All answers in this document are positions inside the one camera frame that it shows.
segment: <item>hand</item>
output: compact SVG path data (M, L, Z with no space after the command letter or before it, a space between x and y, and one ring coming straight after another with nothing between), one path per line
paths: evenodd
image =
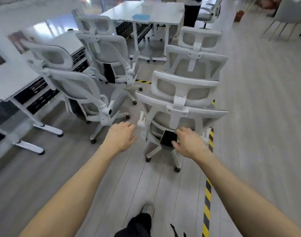
M175 132L179 137L179 144L172 141L172 145L181 155L195 161L206 153L211 153L203 139L191 129L181 127Z
M132 125L128 121L114 124L110 127L102 145L106 149L112 150L115 155L121 151L125 151L137 139L136 136L132 136L134 129L135 125Z

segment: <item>brown trash bin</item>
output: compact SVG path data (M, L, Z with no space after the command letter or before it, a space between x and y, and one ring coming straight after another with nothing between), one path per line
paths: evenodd
M236 12L236 16L235 16L235 19L234 19L234 22L240 22L243 15L244 15L244 11L238 11Z

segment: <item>blue object on table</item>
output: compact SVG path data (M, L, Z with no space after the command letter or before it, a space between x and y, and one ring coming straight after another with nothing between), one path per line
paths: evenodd
M150 19L150 15L135 14L132 16L132 18L136 20L147 21Z

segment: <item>gray laminate floor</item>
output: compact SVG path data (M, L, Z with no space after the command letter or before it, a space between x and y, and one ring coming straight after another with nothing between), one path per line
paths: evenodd
M301 25L286 42L291 25L268 42L272 30L266 13L252 8L234 23L238 0L223 0L220 18L211 27L224 36L218 53L228 56L221 74L216 107L229 110L215 126L214 152L224 165L245 180L301 227ZM138 79L151 80L163 63L141 61ZM150 85L143 84L144 90ZM137 123L141 106L127 99L122 107ZM24 140L42 146L43 156L14 147L11 161L0 171L0 236L17 236L38 210L90 158L102 143L104 128L92 145L87 125L57 106L44 122L64 130L58 138L33 129ZM88 216L77 236L113 236L125 227L146 201L155 203L153 237L201 236L205 176L189 159L180 173L172 156L159 152L145 163L141 140L117 156L107 170ZM210 236L240 236L212 189Z

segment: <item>caster wheel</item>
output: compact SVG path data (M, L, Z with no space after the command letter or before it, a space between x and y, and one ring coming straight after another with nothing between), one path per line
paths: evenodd
M177 172L177 173L179 173L180 170L181 170L181 168L177 168L177 167L174 168L174 171Z

